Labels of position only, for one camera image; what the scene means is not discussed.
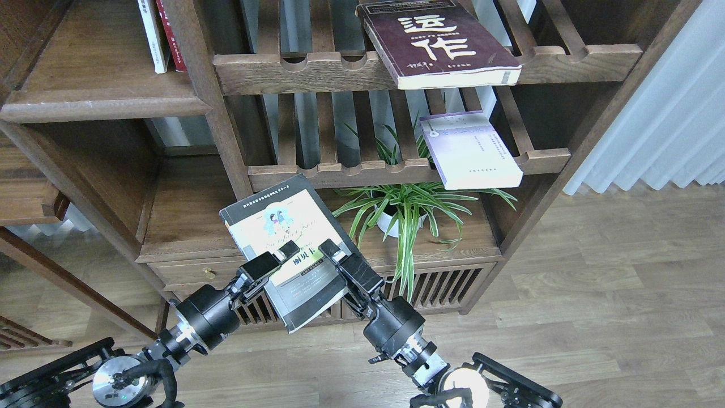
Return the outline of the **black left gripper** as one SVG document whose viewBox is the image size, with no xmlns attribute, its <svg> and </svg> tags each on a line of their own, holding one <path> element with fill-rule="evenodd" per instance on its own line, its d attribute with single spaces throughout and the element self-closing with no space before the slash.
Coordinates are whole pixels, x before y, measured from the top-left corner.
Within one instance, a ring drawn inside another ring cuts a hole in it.
<svg viewBox="0 0 725 408">
<path fill-rule="evenodd" d="M 295 242 L 288 241 L 279 249 L 265 252 L 237 269 L 235 279 L 220 290 L 203 285 L 176 305 L 179 323 L 171 328 L 171 338 L 178 343 L 173 350 L 187 352 L 197 349 L 208 352 L 233 331 L 240 320 L 235 310 L 259 294 L 269 276 L 300 251 Z"/>
</svg>

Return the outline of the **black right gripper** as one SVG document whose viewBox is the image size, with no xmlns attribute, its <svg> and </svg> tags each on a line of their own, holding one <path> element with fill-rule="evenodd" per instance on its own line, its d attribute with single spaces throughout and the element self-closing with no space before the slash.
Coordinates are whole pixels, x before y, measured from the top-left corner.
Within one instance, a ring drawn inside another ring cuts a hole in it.
<svg viewBox="0 0 725 408">
<path fill-rule="evenodd" d="M 401 296 L 388 300 L 383 279 L 359 253 L 347 254 L 330 239 L 318 249 L 346 279 L 348 307 L 359 318 L 370 319 L 364 335 L 379 354 L 368 362 L 427 362 L 427 342 L 420 335 L 425 318 Z"/>
</svg>

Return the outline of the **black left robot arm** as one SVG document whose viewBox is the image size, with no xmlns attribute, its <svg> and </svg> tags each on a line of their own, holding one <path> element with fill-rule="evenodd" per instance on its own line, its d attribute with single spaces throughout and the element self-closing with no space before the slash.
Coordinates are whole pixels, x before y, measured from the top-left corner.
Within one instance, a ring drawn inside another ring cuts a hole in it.
<svg viewBox="0 0 725 408">
<path fill-rule="evenodd" d="M 240 325 L 236 310 L 254 299 L 269 276 L 298 253 L 289 241 L 241 266 L 223 289 L 204 285 L 177 306 L 179 323 L 137 354 L 113 348 L 104 338 L 2 385 L 3 407 L 68 407 L 70 393 L 91 383 L 103 407 L 146 407 L 162 385 L 163 407 L 181 407 L 174 374 L 190 351 L 207 355 Z"/>
</svg>

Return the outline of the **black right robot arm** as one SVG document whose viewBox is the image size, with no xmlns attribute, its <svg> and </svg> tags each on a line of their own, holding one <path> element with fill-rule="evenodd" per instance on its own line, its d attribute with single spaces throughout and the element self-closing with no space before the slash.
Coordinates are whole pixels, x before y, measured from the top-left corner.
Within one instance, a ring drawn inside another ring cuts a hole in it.
<svg viewBox="0 0 725 408">
<path fill-rule="evenodd" d="M 410 406 L 485 407 L 497 393 L 505 407 L 560 407 L 562 398 L 527 377 L 475 353 L 471 364 L 453 368 L 437 354 L 437 346 L 422 336 L 424 318 L 404 299 L 386 298 L 383 279 L 359 253 L 345 253 L 332 240 L 319 250 L 348 285 L 348 307 L 367 318 L 365 338 L 377 351 L 371 364 L 392 360 L 419 388 Z"/>
</svg>

